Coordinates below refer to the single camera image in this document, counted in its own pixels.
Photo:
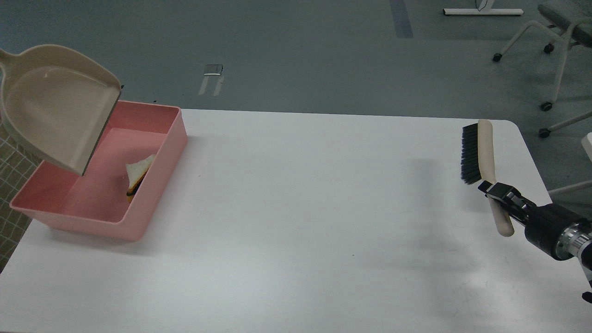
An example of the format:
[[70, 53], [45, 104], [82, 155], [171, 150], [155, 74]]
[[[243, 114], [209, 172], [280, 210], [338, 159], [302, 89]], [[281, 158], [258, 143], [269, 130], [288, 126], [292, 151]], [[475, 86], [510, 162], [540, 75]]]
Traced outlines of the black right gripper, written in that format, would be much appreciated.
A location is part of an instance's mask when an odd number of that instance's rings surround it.
[[509, 184], [483, 180], [478, 190], [499, 203], [513, 220], [524, 226], [525, 238], [535, 247], [555, 260], [574, 257], [569, 253], [567, 241], [561, 238], [565, 230], [585, 225], [585, 217], [555, 203], [532, 206], [529, 199]]

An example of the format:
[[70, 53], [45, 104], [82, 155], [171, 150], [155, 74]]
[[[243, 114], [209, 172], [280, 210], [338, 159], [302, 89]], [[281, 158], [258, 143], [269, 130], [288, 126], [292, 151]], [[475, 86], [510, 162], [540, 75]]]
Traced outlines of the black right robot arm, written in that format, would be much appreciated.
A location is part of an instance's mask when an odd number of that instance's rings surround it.
[[484, 180], [478, 189], [524, 226], [525, 238], [532, 245], [557, 261], [579, 260], [587, 281], [591, 282], [590, 220], [556, 203], [537, 206], [511, 185]]

